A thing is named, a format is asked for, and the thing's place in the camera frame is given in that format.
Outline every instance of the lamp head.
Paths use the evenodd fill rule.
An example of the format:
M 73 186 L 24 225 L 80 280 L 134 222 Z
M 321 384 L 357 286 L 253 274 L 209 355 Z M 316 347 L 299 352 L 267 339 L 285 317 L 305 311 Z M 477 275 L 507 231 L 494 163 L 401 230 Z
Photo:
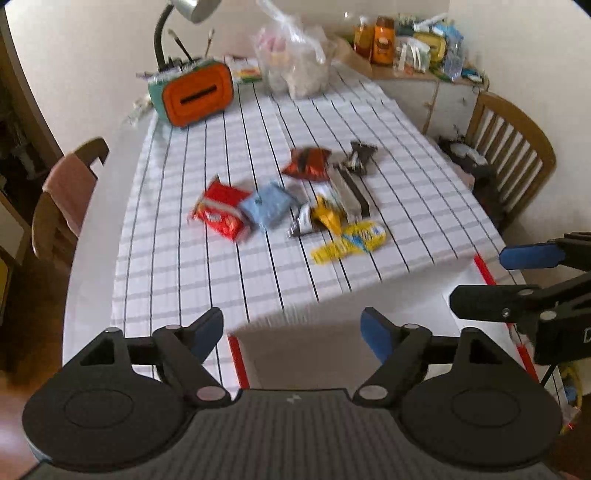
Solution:
M 208 19 L 222 0 L 171 0 L 180 14 L 192 23 Z

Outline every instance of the pink towel on chair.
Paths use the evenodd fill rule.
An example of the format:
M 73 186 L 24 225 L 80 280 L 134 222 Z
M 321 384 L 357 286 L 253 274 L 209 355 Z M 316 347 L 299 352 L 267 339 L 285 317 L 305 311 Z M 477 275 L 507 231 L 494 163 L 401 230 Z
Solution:
M 73 153 L 68 153 L 54 165 L 43 184 L 43 191 L 51 195 L 76 236 L 80 236 L 95 184 L 95 176 Z

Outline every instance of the white tablecloth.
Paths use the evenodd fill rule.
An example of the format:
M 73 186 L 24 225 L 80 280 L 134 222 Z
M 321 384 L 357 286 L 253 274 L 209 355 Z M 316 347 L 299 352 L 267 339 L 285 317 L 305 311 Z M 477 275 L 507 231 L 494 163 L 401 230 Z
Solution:
M 302 200 L 313 198 L 314 184 L 279 173 L 289 160 L 290 147 L 321 145 L 344 155 L 356 139 L 379 148 L 369 174 L 356 180 L 372 218 L 387 227 L 387 244 L 372 255 L 314 265 L 310 251 L 330 241 L 330 235 L 287 239 L 294 212 L 277 229 L 258 232 L 238 246 L 200 222 L 186 222 L 216 174 L 223 182 L 249 190 L 277 181 Z M 106 195 L 108 189 L 102 187 L 97 191 Z M 88 224 L 98 221 L 92 210 L 101 201 L 91 202 L 81 243 L 84 229 L 98 229 Z M 259 83 L 240 86 L 223 114 L 189 128 L 171 128 L 154 116 L 122 223 L 111 324 L 127 336 L 149 335 L 169 323 L 188 325 L 210 306 L 222 308 L 226 328 L 232 329 L 288 305 L 322 301 L 475 253 L 484 258 L 498 283 L 523 283 L 519 272 L 508 273 L 498 264 L 501 237 L 439 153 L 377 85 L 342 66 L 332 70 L 328 92 L 316 99 L 273 99 Z M 82 278 L 84 267 L 76 258 L 72 278 Z M 83 346 L 75 343 L 78 338 L 87 341 L 85 335 L 93 327 L 81 326 L 85 317 L 80 304 L 90 306 L 81 300 L 87 292 L 80 285 L 70 290 L 64 334 L 64 353 L 67 342 L 69 354 Z M 76 309 L 76 318 L 68 309 Z M 76 337 L 73 332 L 79 330 L 85 335 Z M 225 339 L 206 368 L 229 391 L 236 391 Z M 137 370 L 153 375 L 151 368 Z M 553 394 L 558 397 L 561 384 L 556 377 Z

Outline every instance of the wooden chair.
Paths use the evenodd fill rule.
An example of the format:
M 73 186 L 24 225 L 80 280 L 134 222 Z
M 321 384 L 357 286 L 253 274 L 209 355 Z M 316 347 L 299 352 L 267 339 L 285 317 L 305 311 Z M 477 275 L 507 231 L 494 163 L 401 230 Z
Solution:
M 90 170 L 90 165 L 97 158 L 103 165 L 105 164 L 109 147 L 103 138 L 97 137 L 79 146 L 74 153 Z M 42 192 L 35 207 L 31 242 L 39 260 L 49 262 L 57 270 L 70 274 L 78 239 L 68 227 L 60 209 L 46 192 Z
M 496 170 L 497 188 L 511 223 L 533 200 L 556 167 L 550 141 L 513 103 L 481 92 L 466 133 L 466 144 Z

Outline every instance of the dark red snack package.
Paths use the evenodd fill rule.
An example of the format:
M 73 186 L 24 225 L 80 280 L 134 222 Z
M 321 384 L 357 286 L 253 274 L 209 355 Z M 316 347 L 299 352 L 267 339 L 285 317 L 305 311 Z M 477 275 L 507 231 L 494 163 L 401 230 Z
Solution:
M 300 180 L 328 181 L 326 161 L 331 153 L 326 148 L 292 148 L 291 163 L 281 173 Z
M 188 220 L 200 219 L 219 234 L 238 243 L 250 232 L 238 204 L 250 195 L 251 192 L 224 185 L 216 175 L 189 213 Z

